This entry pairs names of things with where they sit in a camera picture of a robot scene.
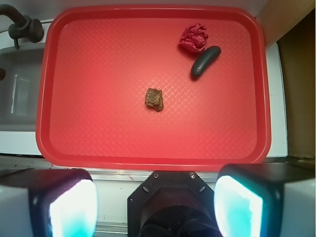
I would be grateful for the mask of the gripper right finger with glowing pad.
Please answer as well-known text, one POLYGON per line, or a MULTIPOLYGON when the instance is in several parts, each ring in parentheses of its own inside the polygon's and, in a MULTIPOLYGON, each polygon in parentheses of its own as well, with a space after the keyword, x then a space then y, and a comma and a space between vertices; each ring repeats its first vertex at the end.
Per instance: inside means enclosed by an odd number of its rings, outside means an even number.
POLYGON ((226 164, 215 184, 214 211, 224 237, 314 237, 315 166, 226 164))

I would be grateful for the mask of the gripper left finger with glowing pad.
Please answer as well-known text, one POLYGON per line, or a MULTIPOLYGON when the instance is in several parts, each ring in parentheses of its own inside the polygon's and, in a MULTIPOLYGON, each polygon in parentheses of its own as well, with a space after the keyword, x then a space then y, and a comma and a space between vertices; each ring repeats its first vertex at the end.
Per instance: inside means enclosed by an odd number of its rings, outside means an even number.
POLYGON ((85 169, 3 169, 2 237, 92 237, 98 191, 85 169))

